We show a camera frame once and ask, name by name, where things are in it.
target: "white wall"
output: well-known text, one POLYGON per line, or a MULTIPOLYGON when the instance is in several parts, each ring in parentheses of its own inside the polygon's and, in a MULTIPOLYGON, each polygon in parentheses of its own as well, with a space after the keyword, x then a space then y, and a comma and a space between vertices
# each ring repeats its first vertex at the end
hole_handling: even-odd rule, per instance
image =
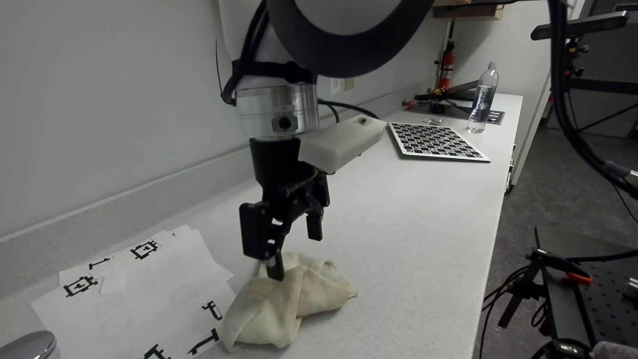
POLYGON ((494 60, 500 76, 498 92, 524 96, 514 158, 520 154, 550 70, 548 42, 530 40, 534 26, 544 22, 548 22, 546 2, 508 4, 500 20, 456 20, 458 66, 454 82, 476 80, 494 60))
MULTIPOLYGON (((209 0, 1 0, 0 238, 243 146, 215 30, 209 0)), ((338 100, 422 84, 428 32, 338 100)))

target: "white paper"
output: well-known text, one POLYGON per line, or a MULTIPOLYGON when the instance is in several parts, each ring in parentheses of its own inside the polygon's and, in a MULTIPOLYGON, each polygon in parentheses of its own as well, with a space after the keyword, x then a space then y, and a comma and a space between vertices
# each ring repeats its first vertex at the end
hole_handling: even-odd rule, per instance
POLYGON ((199 357, 219 344, 235 296, 199 232, 161 232, 105 258, 61 272, 33 302, 63 359, 199 357))

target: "white cloth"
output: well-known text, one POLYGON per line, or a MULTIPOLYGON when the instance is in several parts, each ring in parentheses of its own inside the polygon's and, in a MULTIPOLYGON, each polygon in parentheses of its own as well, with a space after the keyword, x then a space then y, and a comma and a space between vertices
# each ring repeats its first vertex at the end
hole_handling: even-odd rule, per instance
POLYGON ((227 351, 237 344, 289 347, 303 318, 336 312, 356 296, 330 262, 285 254, 283 266, 283 282, 269 280, 259 266, 227 310, 219 334, 227 351))
POLYGON ((229 278, 197 230, 177 228, 61 272, 31 306, 63 359, 209 357, 229 278))

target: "white countertop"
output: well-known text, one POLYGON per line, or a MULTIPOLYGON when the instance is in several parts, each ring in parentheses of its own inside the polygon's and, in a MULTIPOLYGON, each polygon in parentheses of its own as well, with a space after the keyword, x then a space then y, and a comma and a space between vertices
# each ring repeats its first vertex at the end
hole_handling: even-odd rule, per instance
MULTIPOLYGON (((466 136, 490 164, 398 160, 384 136, 328 178, 324 240, 305 240, 305 222, 297 222, 285 250, 332 260, 358 298, 334 316, 306 320, 287 351, 243 349, 233 357, 470 357, 520 106, 520 96, 496 96, 494 108, 506 112, 502 126, 466 136)), ((253 272, 241 256, 237 208, 257 200, 255 182, 235 184, 147 234, 199 230, 215 262, 235 274, 229 286, 237 292, 253 272)), ((5 324, 21 334, 37 330, 29 302, 51 286, 53 278, 0 304, 0 344, 15 336, 5 324)))

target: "cable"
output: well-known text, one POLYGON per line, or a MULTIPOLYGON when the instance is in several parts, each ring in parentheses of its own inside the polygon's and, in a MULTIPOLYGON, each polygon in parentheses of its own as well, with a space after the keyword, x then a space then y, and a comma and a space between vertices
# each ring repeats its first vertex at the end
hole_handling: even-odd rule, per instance
POLYGON ((629 206, 625 204, 625 200, 622 198, 622 194, 618 192, 618 188, 614 188, 614 192, 618 194, 625 214, 638 224, 638 218, 633 216, 633 212, 629 210, 629 206))
POLYGON ((534 353, 532 359, 542 359, 542 357, 546 355, 546 349, 548 349, 550 345, 552 345, 552 342, 544 344, 544 345, 534 353))
MULTIPOLYGON (((247 28, 247 36, 243 40, 243 48, 239 54, 239 64, 253 62, 255 54, 259 50, 261 38, 267 30, 269 14, 265 10, 265 2, 261 2, 251 18, 251 24, 247 28)), ((231 78, 225 82, 221 90, 221 100, 229 106, 237 106, 237 100, 233 98, 237 86, 241 82, 241 76, 237 72, 231 74, 231 78)))
POLYGON ((612 186, 618 186, 631 198, 638 198, 638 188, 633 188, 625 178, 622 176, 625 170, 620 170, 618 166, 612 166, 604 160, 600 160, 592 148, 578 136, 574 126, 570 124, 570 116, 564 104, 566 84, 564 84, 564 72, 566 72, 566 4, 562 0, 548 0, 550 8, 550 34, 552 34, 552 94, 554 94, 554 110, 558 124, 570 142, 570 146, 578 152, 578 156, 594 168, 604 180, 608 180, 612 186))
POLYGON ((330 112, 332 112, 332 116, 334 116, 334 122, 338 124, 340 122, 340 118, 338 118, 338 112, 336 112, 336 108, 334 106, 328 106, 328 104, 322 104, 324 108, 328 108, 330 112))
POLYGON ((570 112, 572 112, 572 120, 574 120, 574 128, 576 128, 576 132, 580 132, 578 116, 576 116, 576 110, 574 110, 572 92, 568 92, 568 94, 566 94, 566 98, 568 98, 568 104, 570 104, 570 112))
POLYGON ((490 310, 484 316, 484 324, 482 324, 482 330, 480 330, 480 342, 478 342, 478 359, 482 359, 484 334, 486 334, 486 326, 490 324, 492 312, 494 312, 494 306, 490 306, 490 310))
POLYGON ((346 108, 346 110, 352 110, 352 112, 360 112, 364 116, 370 116, 370 118, 378 118, 374 112, 370 110, 364 110, 364 108, 358 108, 358 106, 350 106, 350 104, 342 104, 342 102, 328 102, 328 100, 322 100, 318 98, 318 104, 322 106, 334 106, 334 108, 346 108))
POLYGON ((494 292, 490 292, 482 302, 484 304, 482 312, 486 312, 488 308, 492 308, 504 294, 510 292, 512 284, 518 282, 520 278, 524 278, 526 270, 530 266, 518 268, 514 274, 510 274, 500 288, 496 288, 494 292))
POLYGON ((620 260, 629 260, 629 258, 638 258, 638 250, 622 252, 622 254, 610 254, 610 256, 594 256, 594 258, 568 258, 568 262, 574 262, 574 264, 584 264, 584 262, 620 262, 620 260))
POLYGON ((536 248, 542 248, 540 246, 540 236, 538 236, 538 228, 534 226, 534 244, 536 244, 536 248))
POLYGON ((217 70, 217 86, 221 94, 221 70, 219 70, 219 42, 215 40, 215 70, 217 70))
POLYGON ((534 316, 530 320, 530 326, 532 328, 542 326, 542 322, 546 320, 548 310, 550 310, 550 306, 546 302, 542 302, 542 306, 534 312, 534 316))
MULTIPOLYGON (((544 128, 544 132, 562 132, 562 128, 544 128)), ((610 134, 594 134, 594 132, 586 132, 586 138, 604 138, 610 142, 625 142, 625 138, 618 138, 618 136, 610 136, 610 134)))
POLYGON ((448 104, 450 108, 456 108, 456 110, 460 110, 460 112, 464 112, 464 114, 470 114, 470 112, 472 112, 472 108, 458 106, 454 100, 448 100, 448 98, 442 98, 440 102, 444 102, 444 104, 448 104))
POLYGON ((618 112, 614 112, 614 114, 608 114, 608 116, 604 116, 604 118, 600 118, 600 120, 596 120, 596 122, 592 122, 592 124, 588 124, 588 126, 582 126, 582 128, 578 130, 578 134, 582 134, 582 132, 586 132, 586 130, 590 130, 590 128, 594 128, 594 126, 600 126, 602 122, 614 120, 614 118, 618 118, 618 116, 622 116, 622 114, 625 114, 625 112, 631 112, 631 110, 635 110, 635 108, 638 108, 638 104, 631 104, 631 106, 622 108, 622 110, 618 110, 618 112))

